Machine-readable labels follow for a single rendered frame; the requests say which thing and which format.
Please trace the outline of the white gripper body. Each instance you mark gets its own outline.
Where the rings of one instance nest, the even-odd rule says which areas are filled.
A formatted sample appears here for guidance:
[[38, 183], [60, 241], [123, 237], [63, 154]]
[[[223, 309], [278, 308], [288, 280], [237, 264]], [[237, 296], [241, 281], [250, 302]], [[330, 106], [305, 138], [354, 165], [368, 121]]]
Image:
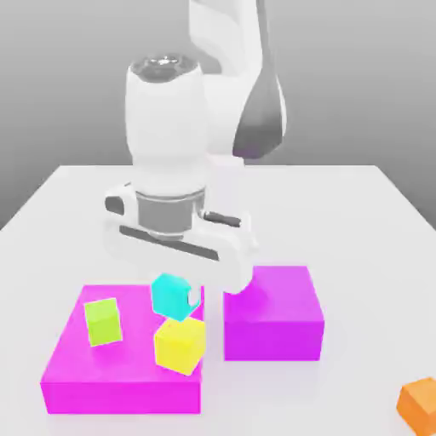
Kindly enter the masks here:
[[255, 241], [248, 227], [196, 218], [182, 237], [170, 238], [106, 219], [101, 233], [111, 256], [132, 263], [150, 281], [168, 273], [207, 290], [237, 294], [253, 278]]

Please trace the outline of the small cyan cube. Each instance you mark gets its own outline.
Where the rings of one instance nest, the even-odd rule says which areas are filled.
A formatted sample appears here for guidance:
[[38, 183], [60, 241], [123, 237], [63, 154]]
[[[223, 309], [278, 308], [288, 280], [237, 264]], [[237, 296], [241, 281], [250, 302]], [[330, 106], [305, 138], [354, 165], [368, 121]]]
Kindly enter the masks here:
[[152, 310], [166, 318], [184, 321], [197, 308], [190, 307], [187, 301], [191, 287], [184, 278], [162, 273], [151, 285]]

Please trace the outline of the small yellow cube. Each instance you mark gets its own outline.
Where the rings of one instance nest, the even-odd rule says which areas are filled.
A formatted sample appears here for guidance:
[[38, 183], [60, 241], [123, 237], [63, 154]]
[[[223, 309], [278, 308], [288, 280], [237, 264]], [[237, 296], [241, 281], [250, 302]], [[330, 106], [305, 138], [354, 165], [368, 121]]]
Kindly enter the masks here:
[[190, 376], [204, 355], [204, 321], [192, 317], [181, 322], [167, 318], [153, 340], [158, 366]]

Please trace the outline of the small lime green cube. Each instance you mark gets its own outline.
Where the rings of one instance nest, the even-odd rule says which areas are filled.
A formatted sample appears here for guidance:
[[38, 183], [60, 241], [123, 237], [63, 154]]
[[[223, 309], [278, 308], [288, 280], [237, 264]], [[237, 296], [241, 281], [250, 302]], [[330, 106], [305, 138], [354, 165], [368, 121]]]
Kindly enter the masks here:
[[115, 298], [88, 301], [83, 304], [83, 308], [91, 347], [123, 339], [118, 304]]

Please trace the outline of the small orange cube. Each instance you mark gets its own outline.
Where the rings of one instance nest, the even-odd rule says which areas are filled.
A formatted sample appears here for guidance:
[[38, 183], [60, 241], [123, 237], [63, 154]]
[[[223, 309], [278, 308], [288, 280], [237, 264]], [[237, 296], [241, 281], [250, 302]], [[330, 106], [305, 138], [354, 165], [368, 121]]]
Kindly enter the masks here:
[[403, 385], [397, 411], [416, 436], [436, 434], [436, 380], [427, 377]]

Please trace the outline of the large purple box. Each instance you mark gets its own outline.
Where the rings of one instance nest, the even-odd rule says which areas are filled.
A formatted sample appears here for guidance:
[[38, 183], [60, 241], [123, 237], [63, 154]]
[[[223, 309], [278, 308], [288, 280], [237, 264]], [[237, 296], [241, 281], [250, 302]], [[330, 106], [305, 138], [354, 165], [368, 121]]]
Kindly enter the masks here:
[[258, 266], [223, 298], [226, 361], [318, 361], [324, 314], [304, 266]]

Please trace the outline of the large magenta box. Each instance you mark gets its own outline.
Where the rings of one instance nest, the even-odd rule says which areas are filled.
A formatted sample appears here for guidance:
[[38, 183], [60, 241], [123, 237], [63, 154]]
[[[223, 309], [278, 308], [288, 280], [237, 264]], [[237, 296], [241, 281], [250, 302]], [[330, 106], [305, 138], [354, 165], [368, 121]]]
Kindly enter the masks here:
[[[92, 347], [84, 305], [114, 298], [123, 339]], [[202, 372], [156, 364], [153, 336], [163, 323], [147, 285], [85, 285], [40, 381], [50, 414], [197, 414]]]

